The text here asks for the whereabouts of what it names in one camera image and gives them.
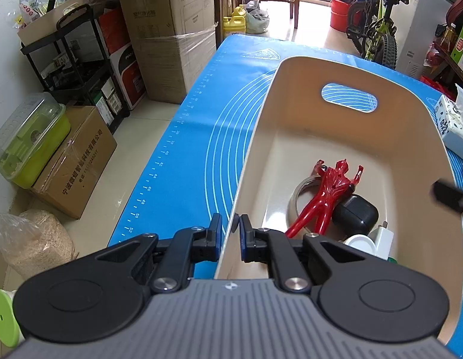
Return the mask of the tape roll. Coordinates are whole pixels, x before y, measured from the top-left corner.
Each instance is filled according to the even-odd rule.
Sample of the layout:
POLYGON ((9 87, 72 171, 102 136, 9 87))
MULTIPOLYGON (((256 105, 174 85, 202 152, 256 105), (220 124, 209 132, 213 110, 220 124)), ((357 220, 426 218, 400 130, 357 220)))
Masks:
POLYGON ((320 186, 320 176, 312 175, 306 177, 294 189, 286 211, 286 223, 291 226, 296 222, 298 216, 306 205, 312 200, 320 186))

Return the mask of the white power adapter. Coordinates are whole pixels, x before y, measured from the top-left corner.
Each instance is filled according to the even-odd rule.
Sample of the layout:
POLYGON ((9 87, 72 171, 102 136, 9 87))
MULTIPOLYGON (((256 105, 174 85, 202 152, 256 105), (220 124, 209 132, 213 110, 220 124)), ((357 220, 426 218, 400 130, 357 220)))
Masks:
POLYGON ((393 245, 394 233, 388 228, 388 222, 384 221, 375 229, 371 230, 368 236, 376 247, 376 257, 387 260, 393 245))

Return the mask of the red ultraman figure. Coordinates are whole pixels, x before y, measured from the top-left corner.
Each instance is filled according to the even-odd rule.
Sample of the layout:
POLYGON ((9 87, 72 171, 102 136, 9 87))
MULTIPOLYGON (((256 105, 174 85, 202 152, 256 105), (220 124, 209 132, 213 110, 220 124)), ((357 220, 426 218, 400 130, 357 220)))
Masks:
POLYGON ((351 195, 359 184, 364 167, 358 166, 357 173, 352 179, 346 176, 349 170, 347 160, 339 160, 334 167, 325 165, 318 160, 313 173, 320 177, 317 193, 304 207, 293 224, 286 230, 288 238, 295 237, 307 224, 315 221, 312 232, 325 235, 331 222, 334 208, 339 202, 351 195))

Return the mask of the black earbuds case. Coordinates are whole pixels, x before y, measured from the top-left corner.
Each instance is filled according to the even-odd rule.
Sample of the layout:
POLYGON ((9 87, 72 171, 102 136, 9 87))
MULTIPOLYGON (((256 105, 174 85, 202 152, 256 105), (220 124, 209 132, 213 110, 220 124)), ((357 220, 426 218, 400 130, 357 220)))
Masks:
POLYGON ((333 211, 333 223, 348 236, 367 236, 379 219, 377 208, 360 195, 343 199, 333 211))

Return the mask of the white cylinder jar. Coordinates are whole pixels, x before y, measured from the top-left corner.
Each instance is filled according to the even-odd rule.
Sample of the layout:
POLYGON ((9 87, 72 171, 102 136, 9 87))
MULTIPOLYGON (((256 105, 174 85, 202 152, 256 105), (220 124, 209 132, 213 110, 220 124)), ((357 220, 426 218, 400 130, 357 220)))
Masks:
POLYGON ((344 244, 356 250, 365 252, 369 255, 376 255, 376 245, 374 241, 366 235, 362 235, 362 234, 353 235, 347 238, 344 241, 344 244))

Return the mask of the beige plastic storage bin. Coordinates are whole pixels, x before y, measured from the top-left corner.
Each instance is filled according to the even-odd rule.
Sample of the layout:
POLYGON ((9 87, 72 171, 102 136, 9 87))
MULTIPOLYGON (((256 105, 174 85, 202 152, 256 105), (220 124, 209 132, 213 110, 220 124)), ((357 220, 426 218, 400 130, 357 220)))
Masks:
POLYGON ((431 197, 436 180, 456 179, 433 107, 357 67, 290 57, 258 114, 233 213, 286 230, 292 193, 318 160, 346 160, 350 176, 362 169, 357 192, 393 232, 391 256, 447 292, 450 314, 439 338, 450 342, 463 309, 463 224, 431 197))

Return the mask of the floor cardboard box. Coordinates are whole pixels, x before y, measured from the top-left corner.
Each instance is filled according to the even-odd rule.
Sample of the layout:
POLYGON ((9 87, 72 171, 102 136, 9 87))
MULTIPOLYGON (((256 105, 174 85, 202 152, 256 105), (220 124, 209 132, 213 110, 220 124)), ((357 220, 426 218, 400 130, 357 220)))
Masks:
POLYGON ((72 106, 71 130, 30 191, 65 215, 80 219, 117 143, 98 109, 72 106))

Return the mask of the bag of grain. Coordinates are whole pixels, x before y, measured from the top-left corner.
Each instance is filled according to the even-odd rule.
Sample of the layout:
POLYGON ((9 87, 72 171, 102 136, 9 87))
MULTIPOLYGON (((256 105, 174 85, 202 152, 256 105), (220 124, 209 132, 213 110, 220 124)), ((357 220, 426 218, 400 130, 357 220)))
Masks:
POLYGON ((0 252, 25 280, 78 256, 72 238, 58 218, 38 209, 18 216, 0 213, 0 252))

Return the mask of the wrapped lower cardboard box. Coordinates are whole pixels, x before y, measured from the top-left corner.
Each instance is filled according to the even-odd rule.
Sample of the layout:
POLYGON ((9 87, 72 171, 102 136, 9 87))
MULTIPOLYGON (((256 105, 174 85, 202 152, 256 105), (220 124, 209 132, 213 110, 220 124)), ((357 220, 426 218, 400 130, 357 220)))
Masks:
POLYGON ((175 36, 133 38, 149 99, 181 104, 216 52, 215 27, 175 36))

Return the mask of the white freezer cabinet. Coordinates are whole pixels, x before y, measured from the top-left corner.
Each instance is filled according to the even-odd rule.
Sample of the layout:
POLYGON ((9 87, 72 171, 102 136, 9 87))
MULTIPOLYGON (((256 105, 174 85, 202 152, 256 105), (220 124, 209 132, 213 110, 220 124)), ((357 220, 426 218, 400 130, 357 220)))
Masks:
POLYGON ((438 25, 445 22, 447 10, 455 0, 409 0, 393 8, 398 45, 396 71, 416 80, 424 69, 427 51, 438 25))

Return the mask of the green black bicycle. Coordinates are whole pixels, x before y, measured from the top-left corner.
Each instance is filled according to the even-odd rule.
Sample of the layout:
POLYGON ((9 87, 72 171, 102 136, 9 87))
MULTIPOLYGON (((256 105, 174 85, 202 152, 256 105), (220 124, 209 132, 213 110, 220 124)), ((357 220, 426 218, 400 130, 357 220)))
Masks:
POLYGON ((398 59, 393 7, 409 0, 354 1, 347 12, 346 35, 365 60, 394 69, 398 59))

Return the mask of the green clear-lid container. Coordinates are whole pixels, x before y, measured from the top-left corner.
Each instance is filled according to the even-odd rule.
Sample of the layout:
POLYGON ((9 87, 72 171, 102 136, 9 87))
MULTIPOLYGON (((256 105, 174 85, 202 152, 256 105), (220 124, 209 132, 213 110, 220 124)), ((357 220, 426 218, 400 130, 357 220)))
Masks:
POLYGON ((22 189, 38 179, 71 130, 66 106, 48 92, 34 93, 0 128, 0 173, 22 189))

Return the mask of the green lid white container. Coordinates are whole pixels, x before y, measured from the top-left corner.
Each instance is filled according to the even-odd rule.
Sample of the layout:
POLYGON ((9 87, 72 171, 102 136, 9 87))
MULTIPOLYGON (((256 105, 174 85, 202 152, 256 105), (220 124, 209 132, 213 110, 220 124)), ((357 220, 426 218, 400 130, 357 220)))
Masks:
POLYGON ((15 349, 25 340, 13 312, 15 293, 0 288, 0 342, 10 349, 15 349))

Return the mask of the black metal shelf rack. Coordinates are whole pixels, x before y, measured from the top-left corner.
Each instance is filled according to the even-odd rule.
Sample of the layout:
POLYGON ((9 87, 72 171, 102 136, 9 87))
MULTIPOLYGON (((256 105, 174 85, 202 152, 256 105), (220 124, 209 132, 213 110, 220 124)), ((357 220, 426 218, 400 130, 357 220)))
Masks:
POLYGON ((52 34, 22 44, 21 52, 60 104, 96 107, 111 132, 130 115, 90 5, 73 8, 52 34))

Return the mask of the yellow oil jug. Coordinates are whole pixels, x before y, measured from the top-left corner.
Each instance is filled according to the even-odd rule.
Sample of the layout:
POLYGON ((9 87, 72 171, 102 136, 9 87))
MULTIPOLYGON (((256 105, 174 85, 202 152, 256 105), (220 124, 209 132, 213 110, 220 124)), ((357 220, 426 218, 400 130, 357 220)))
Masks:
POLYGON ((222 29, 224 38, 233 34, 246 33, 246 14, 247 11, 244 5, 240 4, 233 10, 231 16, 223 18, 222 29))

